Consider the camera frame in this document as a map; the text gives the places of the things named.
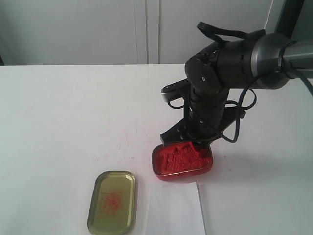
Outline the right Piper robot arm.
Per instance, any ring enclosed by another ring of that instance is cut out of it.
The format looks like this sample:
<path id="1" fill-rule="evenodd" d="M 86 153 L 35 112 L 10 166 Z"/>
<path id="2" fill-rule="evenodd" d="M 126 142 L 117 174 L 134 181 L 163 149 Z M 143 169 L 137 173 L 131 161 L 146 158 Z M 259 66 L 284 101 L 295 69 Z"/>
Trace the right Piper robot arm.
<path id="1" fill-rule="evenodd" d="M 240 120 L 250 109 L 243 105 L 246 93 L 276 90 L 292 79 L 300 79 L 311 92 L 312 60 L 312 44 L 280 34 L 212 43 L 186 62 L 184 80 L 161 90 L 168 104 L 183 100 L 183 119 L 161 134 L 163 147 L 186 142 L 207 147 L 224 139 L 232 124 L 234 136 L 227 141 L 235 143 Z"/>

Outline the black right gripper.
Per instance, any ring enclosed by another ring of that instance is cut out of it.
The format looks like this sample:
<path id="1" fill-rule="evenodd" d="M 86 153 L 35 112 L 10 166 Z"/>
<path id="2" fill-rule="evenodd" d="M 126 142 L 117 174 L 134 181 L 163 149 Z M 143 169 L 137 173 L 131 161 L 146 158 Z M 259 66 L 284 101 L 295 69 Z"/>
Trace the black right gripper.
<path id="1" fill-rule="evenodd" d="M 237 111 L 236 107 L 227 107 L 221 118 L 218 128 L 209 125 L 208 122 L 196 118 L 195 120 L 183 118 L 166 132 L 160 134 L 164 146 L 170 146 L 183 142 L 192 142 L 197 158 L 210 158 L 210 143 L 222 138 L 230 143 L 235 143 L 239 137 L 240 120 L 244 118 L 244 110 Z M 223 131 L 235 123 L 233 139 L 226 137 Z"/>

